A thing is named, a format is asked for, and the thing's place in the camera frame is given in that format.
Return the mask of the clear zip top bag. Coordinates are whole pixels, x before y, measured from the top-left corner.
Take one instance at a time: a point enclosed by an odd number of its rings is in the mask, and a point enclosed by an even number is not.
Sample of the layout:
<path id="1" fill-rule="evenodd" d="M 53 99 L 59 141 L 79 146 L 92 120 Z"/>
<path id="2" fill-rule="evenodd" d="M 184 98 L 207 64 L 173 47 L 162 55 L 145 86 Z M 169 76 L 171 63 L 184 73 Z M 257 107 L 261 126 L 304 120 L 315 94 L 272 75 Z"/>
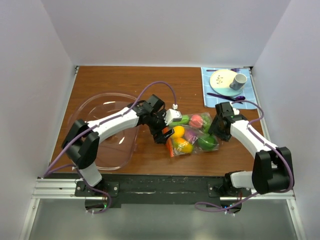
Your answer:
<path id="1" fill-rule="evenodd" d="M 208 133 L 213 119 L 208 112 L 183 114 L 180 121 L 172 122 L 163 132 L 174 133 L 166 142 L 169 155 L 194 155 L 219 149 L 216 136 Z"/>

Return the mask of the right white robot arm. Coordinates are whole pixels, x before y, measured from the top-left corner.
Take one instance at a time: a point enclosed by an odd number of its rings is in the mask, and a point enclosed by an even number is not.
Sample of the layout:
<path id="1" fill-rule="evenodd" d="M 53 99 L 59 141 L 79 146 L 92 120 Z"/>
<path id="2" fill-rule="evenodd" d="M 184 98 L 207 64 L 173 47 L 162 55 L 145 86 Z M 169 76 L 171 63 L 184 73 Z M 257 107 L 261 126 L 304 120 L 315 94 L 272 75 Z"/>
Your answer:
<path id="1" fill-rule="evenodd" d="M 223 192 L 235 196 L 242 188 L 255 189 L 259 194 L 290 191 L 294 184 L 292 154 L 287 147 L 278 147 L 252 127 L 231 102 L 218 103 L 216 115 L 208 130 L 224 142 L 237 139 L 254 158 L 252 171 L 226 173 Z"/>

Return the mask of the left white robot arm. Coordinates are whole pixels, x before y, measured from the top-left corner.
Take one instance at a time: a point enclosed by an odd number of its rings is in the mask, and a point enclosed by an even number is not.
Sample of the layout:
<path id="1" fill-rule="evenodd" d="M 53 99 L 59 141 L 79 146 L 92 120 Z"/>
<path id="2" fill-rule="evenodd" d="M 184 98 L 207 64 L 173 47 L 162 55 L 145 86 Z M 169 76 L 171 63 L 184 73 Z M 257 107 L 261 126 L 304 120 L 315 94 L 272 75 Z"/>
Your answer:
<path id="1" fill-rule="evenodd" d="M 86 182 L 86 191 L 92 196 L 99 196 L 104 184 L 95 160 L 99 145 L 104 140 L 126 129 L 147 125 L 154 142 L 165 144 L 174 131 L 163 132 L 163 129 L 181 119 L 177 104 L 166 109 L 165 103 L 153 94 L 148 100 L 135 101 L 104 118 L 89 122 L 82 119 L 75 121 L 62 143 L 62 153 L 66 153 L 77 167 Z"/>

